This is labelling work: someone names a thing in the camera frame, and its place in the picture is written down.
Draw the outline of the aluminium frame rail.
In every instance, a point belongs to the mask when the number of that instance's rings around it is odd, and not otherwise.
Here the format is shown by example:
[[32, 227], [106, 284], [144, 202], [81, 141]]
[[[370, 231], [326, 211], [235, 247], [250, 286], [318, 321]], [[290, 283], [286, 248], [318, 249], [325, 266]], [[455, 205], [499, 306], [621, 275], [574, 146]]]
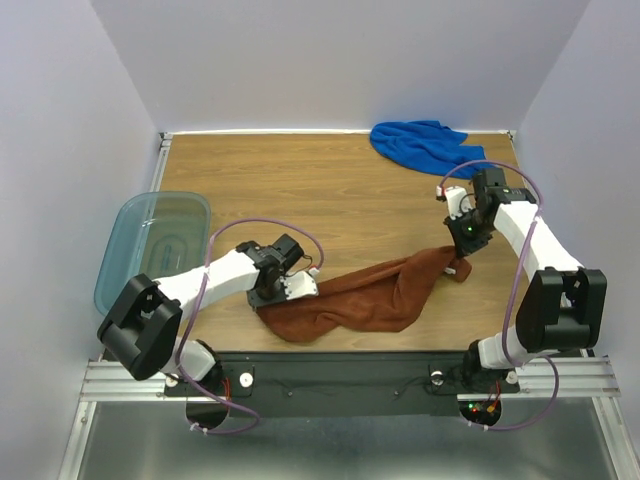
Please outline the aluminium frame rail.
[[[621, 390], [613, 365], [605, 357], [554, 358], [559, 374], [558, 398], [616, 398]], [[501, 389], [503, 399], [549, 398], [554, 387], [554, 374], [548, 363], [535, 359], [516, 370], [516, 390]], [[201, 401], [197, 393], [180, 393], [178, 387], [161, 374], [136, 381], [116, 362], [88, 364], [80, 392], [85, 402]]]

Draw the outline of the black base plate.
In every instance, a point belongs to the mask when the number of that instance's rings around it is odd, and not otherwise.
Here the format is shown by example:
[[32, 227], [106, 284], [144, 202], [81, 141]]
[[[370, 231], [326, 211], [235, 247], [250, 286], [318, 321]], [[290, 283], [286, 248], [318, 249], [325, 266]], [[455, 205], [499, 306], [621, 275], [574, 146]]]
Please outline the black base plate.
[[222, 352], [201, 385], [263, 418], [456, 416], [469, 397], [516, 393], [504, 371], [466, 378], [460, 351]]

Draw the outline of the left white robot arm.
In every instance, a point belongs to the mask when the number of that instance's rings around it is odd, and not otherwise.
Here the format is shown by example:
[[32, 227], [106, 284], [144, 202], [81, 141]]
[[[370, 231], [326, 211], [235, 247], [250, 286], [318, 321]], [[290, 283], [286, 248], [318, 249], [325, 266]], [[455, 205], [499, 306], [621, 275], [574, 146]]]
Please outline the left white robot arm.
[[317, 295], [312, 274], [289, 272], [303, 255], [299, 243], [284, 234], [267, 246], [243, 242], [210, 264], [178, 275], [136, 275], [106, 314], [97, 337], [136, 380], [163, 373], [188, 379], [199, 393], [213, 393], [223, 371], [210, 347], [188, 338], [195, 317], [239, 293], [254, 309]]

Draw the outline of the blue towel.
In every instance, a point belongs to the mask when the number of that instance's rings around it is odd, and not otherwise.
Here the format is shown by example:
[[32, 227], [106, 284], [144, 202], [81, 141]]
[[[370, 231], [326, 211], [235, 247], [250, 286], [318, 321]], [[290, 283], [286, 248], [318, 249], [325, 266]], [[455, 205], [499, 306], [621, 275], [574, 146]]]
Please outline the blue towel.
[[417, 172], [444, 176], [469, 161], [476, 164], [457, 170], [455, 178], [470, 179], [486, 164], [484, 148], [468, 145], [468, 134], [452, 130], [439, 121], [382, 122], [369, 134], [370, 144], [381, 156]]

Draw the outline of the brown towel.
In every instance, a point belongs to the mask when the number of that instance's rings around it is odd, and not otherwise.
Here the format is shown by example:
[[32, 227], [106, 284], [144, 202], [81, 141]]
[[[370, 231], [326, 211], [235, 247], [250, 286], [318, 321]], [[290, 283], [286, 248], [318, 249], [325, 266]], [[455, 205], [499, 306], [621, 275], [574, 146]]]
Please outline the brown towel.
[[323, 281], [314, 297], [260, 307], [256, 314], [291, 343], [312, 343], [337, 328], [397, 333], [417, 321], [441, 277], [462, 283], [471, 271], [454, 247], [429, 248]]

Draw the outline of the teal plastic bin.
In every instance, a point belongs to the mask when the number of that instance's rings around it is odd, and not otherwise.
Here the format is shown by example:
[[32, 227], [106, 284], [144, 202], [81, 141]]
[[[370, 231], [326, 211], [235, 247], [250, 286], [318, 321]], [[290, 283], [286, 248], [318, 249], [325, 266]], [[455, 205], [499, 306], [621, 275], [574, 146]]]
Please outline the teal plastic bin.
[[101, 315], [127, 281], [184, 273], [202, 264], [211, 221], [209, 202], [193, 192], [149, 192], [128, 200], [113, 225], [98, 274], [94, 304]]

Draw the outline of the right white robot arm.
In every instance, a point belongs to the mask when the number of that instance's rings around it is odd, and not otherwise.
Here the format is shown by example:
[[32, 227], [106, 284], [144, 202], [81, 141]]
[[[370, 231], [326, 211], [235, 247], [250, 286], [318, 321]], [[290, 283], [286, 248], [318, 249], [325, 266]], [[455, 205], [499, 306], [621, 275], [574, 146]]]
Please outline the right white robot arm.
[[529, 281], [522, 299], [511, 295], [501, 330], [472, 342], [455, 375], [469, 392], [484, 389], [541, 354], [593, 348], [600, 335], [607, 279], [584, 267], [542, 218], [542, 199], [506, 182], [504, 165], [484, 168], [471, 187], [436, 188], [458, 259], [501, 234], [518, 257], [515, 276]]

